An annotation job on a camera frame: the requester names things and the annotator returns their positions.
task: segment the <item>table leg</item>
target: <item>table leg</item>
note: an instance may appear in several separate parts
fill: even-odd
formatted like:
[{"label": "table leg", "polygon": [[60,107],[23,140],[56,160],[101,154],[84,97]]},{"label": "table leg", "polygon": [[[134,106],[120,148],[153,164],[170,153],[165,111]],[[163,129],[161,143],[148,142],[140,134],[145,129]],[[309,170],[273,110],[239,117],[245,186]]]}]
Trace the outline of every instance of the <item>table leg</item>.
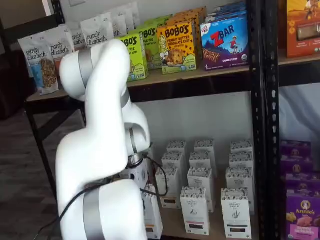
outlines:
[{"label": "table leg", "polygon": [[41,156],[41,159],[42,159],[42,163],[44,165],[44,169],[46,171],[46,175],[48,177],[48,180],[49,180],[49,183],[50,183],[50,186],[51,186],[51,189],[52,189],[53,196],[57,200],[56,181],[55,181],[54,176],[52,174],[52,171],[51,171],[51,168],[50,168],[50,165],[49,165],[48,157],[47,157],[43,142],[40,139],[39,131],[38,131],[38,127],[37,127],[34,115],[31,112],[29,112],[27,108],[25,108],[25,113],[26,113],[26,115],[27,115],[27,117],[29,119],[30,126],[31,126],[31,129],[32,129],[32,133],[33,133],[35,142],[37,144],[37,147],[39,149],[40,156]]}]

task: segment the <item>wooden shelf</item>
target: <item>wooden shelf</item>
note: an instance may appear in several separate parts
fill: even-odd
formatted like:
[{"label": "wooden shelf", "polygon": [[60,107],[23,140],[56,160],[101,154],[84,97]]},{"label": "wooden shelf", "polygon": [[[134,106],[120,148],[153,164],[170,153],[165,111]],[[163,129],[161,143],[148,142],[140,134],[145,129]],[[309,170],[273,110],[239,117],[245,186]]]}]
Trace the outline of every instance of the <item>wooden shelf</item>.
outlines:
[{"label": "wooden shelf", "polygon": [[[212,70],[212,71],[205,71],[203,66],[201,65],[199,69],[194,71],[163,75],[162,70],[157,69],[157,70],[149,71],[149,76],[146,79],[128,82],[127,86],[128,88],[133,88],[133,87],[141,87],[141,86],[148,86],[148,85],[154,85],[154,84],[170,83],[170,82],[182,81],[182,80],[199,79],[199,78],[205,78],[205,77],[211,77],[211,76],[235,74],[235,73],[241,73],[241,72],[247,72],[247,71],[249,71],[248,66],[239,66],[239,67],[218,69],[218,70]],[[35,102],[35,101],[63,98],[67,96],[68,94],[62,89],[54,93],[41,95],[41,96],[39,95],[39,93],[35,93],[30,97],[28,97],[26,101]]]},{"label": "wooden shelf", "polygon": [[319,60],[320,60],[320,54],[288,58],[285,50],[281,49],[278,51],[279,66],[289,65],[289,64],[301,64],[301,63],[307,63],[307,62],[319,61]]},{"label": "wooden shelf", "polygon": [[[168,209],[160,207],[161,218],[163,223],[163,236],[195,239],[195,240],[226,240],[224,218],[221,207],[221,188],[227,186],[225,182],[225,170],[219,171],[219,178],[215,183],[216,206],[214,213],[209,214],[210,218],[210,235],[198,235],[186,233],[185,222],[182,210]],[[258,215],[251,216],[252,240],[259,240]]]}]

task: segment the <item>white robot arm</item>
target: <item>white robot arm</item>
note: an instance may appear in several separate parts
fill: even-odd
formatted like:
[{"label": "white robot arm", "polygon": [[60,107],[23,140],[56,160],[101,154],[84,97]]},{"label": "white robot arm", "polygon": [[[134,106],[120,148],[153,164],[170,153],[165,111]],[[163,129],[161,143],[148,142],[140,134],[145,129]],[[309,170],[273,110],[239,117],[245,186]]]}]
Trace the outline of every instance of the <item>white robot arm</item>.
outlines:
[{"label": "white robot arm", "polygon": [[[121,172],[129,156],[150,146],[147,119],[131,103],[126,87],[130,71],[126,46],[111,40],[86,54],[89,51],[91,56],[67,55],[60,67],[66,92],[85,100],[87,119],[86,128],[67,135],[57,150],[60,215],[85,185]],[[132,180],[120,180],[80,196],[62,219],[61,233],[64,240],[146,240],[139,187]]]}]

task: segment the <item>green bobo's box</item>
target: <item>green bobo's box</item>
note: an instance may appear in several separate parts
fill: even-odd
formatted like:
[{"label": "green bobo's box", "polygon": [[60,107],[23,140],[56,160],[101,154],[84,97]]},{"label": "green bobo's box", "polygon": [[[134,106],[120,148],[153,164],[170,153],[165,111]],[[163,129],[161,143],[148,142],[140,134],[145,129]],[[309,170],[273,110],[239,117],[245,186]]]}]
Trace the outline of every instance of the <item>green bobo's box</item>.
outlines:
[{"label": "green bobo's box", "polygon": [[148,76],[148,65],[143,35],[132,33],[118,39],[126,45],[130,54],[131,67],[128,82],[145,79]]},{"label": "green bobo's box", "polygon": [[146,61],[149,70],[161,69],[162,67],[157,38],[157,27],[161,25],[162,24],[156,22],[139,26],[136,30],[131,31],[131,33],[140,33],[143,35]]}]

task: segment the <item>gray floor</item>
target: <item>gray floor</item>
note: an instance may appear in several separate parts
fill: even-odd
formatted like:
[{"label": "gray floor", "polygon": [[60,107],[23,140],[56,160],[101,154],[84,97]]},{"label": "gray floor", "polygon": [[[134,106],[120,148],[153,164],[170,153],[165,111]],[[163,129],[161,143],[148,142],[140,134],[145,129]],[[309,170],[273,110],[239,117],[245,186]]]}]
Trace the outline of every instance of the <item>gray floor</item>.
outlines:
[{"label": "gray floor", "polygon": [[[52,114],[36,116],[40,127]],[[82,127],[78,113],[44,141],[54,171],[60,140]],[[23,111],[0,121],[0,240],[33,240],[38,230],[56,217],[57,206]],[[45,240],[48,230],[37,240]],[[53,240],[59,240],[59,231]]]}]

